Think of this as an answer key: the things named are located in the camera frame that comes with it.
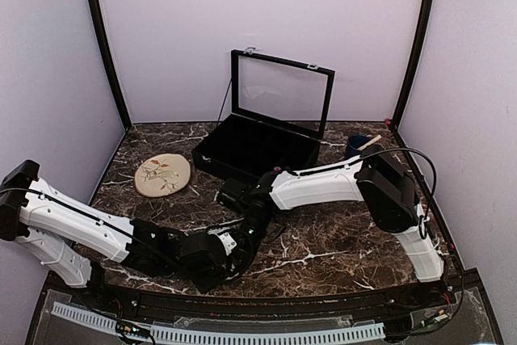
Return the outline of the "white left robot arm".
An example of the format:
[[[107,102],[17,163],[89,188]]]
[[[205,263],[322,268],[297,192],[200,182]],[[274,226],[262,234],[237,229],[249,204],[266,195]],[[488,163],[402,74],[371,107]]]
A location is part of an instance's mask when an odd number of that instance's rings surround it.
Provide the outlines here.
[[[70,248],[77,242],[107,259],[149,277],[178,275],[207,292],[236,276],[236,232],[187,235],[151,221],[101,212],[59,192],[26,160],[1,181],[1,238],[24,245],[96,309],[108,309],[114,292],[102,281],[103,270]]]

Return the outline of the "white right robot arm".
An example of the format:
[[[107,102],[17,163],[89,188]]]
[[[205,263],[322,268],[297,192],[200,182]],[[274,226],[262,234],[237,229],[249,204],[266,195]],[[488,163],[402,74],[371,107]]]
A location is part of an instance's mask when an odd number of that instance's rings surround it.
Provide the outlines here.
[[[276,211],[310,204],[355,201],[366,204],[375,225],[401,244],[417,280],[412,300],[428,308],[443,295],[445,259],[427,227],[428,212],[414,180],[393,157],[392,149],[367,147],[360,155],[306,170],[276,167],[252,185],[227,179],[219,204],[243,216],[247,237],[259,241]]]

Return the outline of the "black display case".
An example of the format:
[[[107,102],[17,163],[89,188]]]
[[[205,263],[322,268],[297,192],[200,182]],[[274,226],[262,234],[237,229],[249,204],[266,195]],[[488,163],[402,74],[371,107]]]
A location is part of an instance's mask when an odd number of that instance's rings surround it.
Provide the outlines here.
[[[255,53],[230,53],[231,111],[192,150],[197,170],[254,183],[276,167],[317,161],[330,110],[332,69]]]

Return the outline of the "beige cloth hat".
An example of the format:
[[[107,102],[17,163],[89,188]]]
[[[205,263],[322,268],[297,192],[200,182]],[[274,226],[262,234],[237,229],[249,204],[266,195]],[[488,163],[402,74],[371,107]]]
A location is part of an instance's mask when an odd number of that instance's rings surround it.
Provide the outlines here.
[[[149,198],[172,195],[187,186],[191,165],[180,154],[159,154],[144,161],[136,170],[137,192]]]

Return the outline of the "dark blue mug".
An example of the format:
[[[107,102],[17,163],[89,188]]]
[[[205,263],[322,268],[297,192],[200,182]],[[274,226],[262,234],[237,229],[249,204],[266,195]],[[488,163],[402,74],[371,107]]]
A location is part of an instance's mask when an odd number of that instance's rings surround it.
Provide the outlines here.
[[[363,134],[351,135],[347,139],[347,147],[345,150],[345,159],[361,155],[362,151],[359,148],[370,141],[368,136]]]

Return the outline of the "wooden stick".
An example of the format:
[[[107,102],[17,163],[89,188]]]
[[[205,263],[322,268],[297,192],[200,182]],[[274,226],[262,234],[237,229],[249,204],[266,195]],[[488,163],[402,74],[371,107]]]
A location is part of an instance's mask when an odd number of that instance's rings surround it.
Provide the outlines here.
[[[361,145],[358,150],[365,150],[367,147],[369,147],[370,145],[373,145],[375,144],[376,142],[378,142],[380,139],[382,138],[381,135],[377,135],[375,137],[373,137],[371,140],[367,141],[366,143],[364,143],[363,145]]]

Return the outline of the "black front frame rail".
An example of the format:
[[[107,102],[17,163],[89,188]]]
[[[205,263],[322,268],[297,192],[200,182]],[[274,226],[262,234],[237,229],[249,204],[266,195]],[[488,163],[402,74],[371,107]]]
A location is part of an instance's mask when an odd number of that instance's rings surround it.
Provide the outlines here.
[[[446,305],[450,297],[459,303],[469,288],[481,287],[481,277],[475,269],[451,275],[446,283],[406,284],[396,287],[341,294],[315,293],[307,297],[273,297],[260,282],[249,296],[215,297],[173,288],[172,280],[147,278],[125,270],[123,285],[104,283],[101,297],[87,297],[87,304],[104,313],[121,311],[125,318],[149,322],[169,321],[174,317],[213,318],[220,320],[279,321],[328,318],[350,315],[354,321],[407,321],[410,314],[421,309]]]

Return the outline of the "black left corner post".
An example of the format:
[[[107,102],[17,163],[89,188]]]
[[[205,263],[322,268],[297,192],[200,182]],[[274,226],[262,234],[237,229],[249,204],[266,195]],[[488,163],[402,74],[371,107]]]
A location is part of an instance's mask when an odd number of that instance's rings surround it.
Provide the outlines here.
[[[112,98],[116,106],[118,116],[124,131],[127,132],[132,127],[132,121],[128,112],[127,104],[124,100],[120,81],[116,74],[116,67],[111,54],[108,42],[107,29],[103,20],[103,12],[100,0],[87,0],[90,9],[90,17],[93,23],[95,37],[102,59],[103,68],[110,87]]]

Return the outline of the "black corner post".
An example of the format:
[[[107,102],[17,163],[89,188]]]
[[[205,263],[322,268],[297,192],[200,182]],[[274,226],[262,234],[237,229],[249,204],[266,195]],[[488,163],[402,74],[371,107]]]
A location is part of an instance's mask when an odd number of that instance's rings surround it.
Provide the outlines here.
[[[427,34],[427,27],[431,16],[433,0],[421,0],[418,21],[415,28],[414,39],[410,50],[409,60],[406,66],[405,75],[401,84],[400,94],[391,118],[393,131],[397,132],[402,122],[410,92],[416,77],[418,64],[421,58],[424,41]]]
[[[124,100],[120,81],[116,74],[116,67],[111,54],[108,42],[107,29],[103,20],[103,12],[100,0],[87,0],[90,9],[90,17],[93,23],[95,37],[102,59],[103,68],[110,87],[112,98],[116,106],[118,116],[124,131],[127,132],[132,127],[132,121],[128,112],[127,104]]]

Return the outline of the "black right corner post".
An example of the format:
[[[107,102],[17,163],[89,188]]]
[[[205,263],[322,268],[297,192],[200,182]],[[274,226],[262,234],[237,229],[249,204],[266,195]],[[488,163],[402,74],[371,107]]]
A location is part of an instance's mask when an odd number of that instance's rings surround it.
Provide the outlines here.
[[[418,64],[421,58],[424,41],[427,34],[427,27],[431,16],[433,0],[421,0],[418,21],[415,28],[414,39],[410,50],[409,60],[406,66],[405,75],[401,84],[400,94],[391,118],[393,131],[397,132],[402,122],[410,92],[416,77]]]

